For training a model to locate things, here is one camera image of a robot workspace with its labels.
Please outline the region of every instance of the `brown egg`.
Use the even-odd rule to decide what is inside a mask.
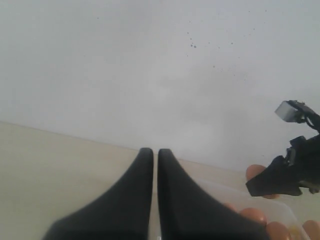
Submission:
[[[255,176],[262,173],[265,169],[266,167],[262,165],[258,165],[258,164],[250,165],[245,172],[246,180],[249,181],[250,179],[253,179]],[[263,197],[266,199],[276,199],[279,197],[279,194],[266,195]]]
[[[267,217],[263,211],[258,208],[248,207],[240,211],[240,215],[251,219],[259,224],[267,225]]]
[[[320,223],[318,221],[306,221],[303,224],[303,229],[311,240],[320,240]]]
[[[270,240],[292,240],[287,227],[280,222],[272,221],[265,227]]]
[[[235,205],[233,205],[232,203],[226,202],[223,205],[225,205],[227,208],[231,209],[232,211],[237,212],[237,208]]]

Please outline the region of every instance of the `table surface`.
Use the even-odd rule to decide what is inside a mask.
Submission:
[[[105,192],[138,152],[1,122],[0,133],[2,240],[41,239],[55,220]],[[194,178],[246,191],[244,172],[184,160],[180,164]],[[304,222],[320,220],[319,196],[304,191],[302,196],[281,196],[279,201]]]

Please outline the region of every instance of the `clear plastic container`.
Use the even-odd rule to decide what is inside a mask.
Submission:
[[[247,192],[242,192],[227,186],[202,179],[193,179],[204,191],[221,203],[231,203],[238,211],[245,208],[258,208],[262,210],[268,222],[277,221],[284,224],[292,234],[292,240],[310,240],[296,216],[286,204],[263,197],[252,197]],[[161,229],[158,211],[158,195],[153,193],[149,239],[161,240]]]

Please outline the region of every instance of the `wall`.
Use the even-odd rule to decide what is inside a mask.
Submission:
[[[3,0],[0,121],[234,170],[267,165],[315,134],[274,110],[298,99],[320,112],[319,7]]]

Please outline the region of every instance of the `beige table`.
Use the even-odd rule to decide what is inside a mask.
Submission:
[[[108,189],[137,152],[0,123],[0,239],[41,239],[53,221]],[[244,172],[180,163],[192,177],[246,190]],[[282,196],[279,201],[290,206],[301,222],[320,220],[320,194],[305,191],[303,196]]]

